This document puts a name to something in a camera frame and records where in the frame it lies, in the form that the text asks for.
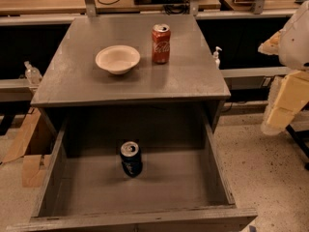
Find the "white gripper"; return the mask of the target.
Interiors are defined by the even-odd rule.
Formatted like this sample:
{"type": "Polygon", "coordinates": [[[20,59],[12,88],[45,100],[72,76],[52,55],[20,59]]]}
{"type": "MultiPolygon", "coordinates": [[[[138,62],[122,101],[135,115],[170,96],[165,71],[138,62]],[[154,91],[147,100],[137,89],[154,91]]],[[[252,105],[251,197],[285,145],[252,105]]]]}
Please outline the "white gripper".
{"type": "MultiPolygon", "coordinates": [[[[265,55],[277,55],[281,32],[277,31],[258,47],[265,55]]],[[[293,71],[285,77],[276,76],[267,98],[261,131],[276,135],[283,131],[295,115],[309,102],[309,72],[293,71]]]]}

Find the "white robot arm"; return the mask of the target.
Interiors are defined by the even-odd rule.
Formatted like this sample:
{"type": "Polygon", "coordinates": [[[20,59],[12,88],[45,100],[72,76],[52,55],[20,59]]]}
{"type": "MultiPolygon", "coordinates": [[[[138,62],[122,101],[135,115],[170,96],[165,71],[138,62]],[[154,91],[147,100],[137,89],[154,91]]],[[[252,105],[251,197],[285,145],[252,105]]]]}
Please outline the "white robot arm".
{"type": "Polygon", "coordinates": [[[309,102],[309,1],[303,2],[284,27],[262,43],[258,51],[277,55],[291,71],[271,83],[261,130],[283,131],[309,102]]]}

